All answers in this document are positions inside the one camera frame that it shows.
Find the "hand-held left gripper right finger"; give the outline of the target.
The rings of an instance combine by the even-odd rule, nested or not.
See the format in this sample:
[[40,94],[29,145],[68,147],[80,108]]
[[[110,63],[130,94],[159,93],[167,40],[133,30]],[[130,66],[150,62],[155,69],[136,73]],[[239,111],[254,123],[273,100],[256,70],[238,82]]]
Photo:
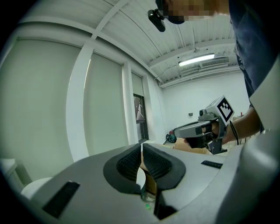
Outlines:
[[143,163],[156,183],[154,214],[162,220],[193,201],[214,179],[224,156],[143,144]]

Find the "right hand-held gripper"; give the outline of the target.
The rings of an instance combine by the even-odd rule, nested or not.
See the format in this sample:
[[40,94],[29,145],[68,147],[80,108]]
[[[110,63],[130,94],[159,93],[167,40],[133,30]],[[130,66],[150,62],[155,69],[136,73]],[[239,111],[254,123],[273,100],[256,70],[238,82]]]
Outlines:
[[[174,135],[185,138],[191,148],[206,148],[211,154],[227,152],[222,148],[222,140],[226,135],[228,123],[234,110],[225,96],[215,99],[205,109],[199,111],[198,121],[174,129]],[[211,122],[219,123],[220,138],[203,140],[203,128],[212,130]]]

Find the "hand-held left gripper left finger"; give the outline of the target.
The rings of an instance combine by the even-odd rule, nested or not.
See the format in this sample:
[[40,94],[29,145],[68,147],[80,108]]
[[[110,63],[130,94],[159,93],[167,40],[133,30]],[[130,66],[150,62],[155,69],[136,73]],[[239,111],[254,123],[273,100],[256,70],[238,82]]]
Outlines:
[[136,183],[140,164],[138,143],[86,157],[51,178],[32,201],[49,223],[155,223]]

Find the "person's right hand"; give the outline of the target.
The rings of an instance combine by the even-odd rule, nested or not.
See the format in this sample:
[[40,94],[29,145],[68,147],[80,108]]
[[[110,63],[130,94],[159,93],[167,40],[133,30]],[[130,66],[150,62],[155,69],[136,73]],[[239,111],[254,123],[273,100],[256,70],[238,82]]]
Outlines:
[[219,139],[220,138],[220,130],[219,130],[219,123],[214,122],[204,122],[202,125],[202,132],[203,132],[203,140],[207,139]]

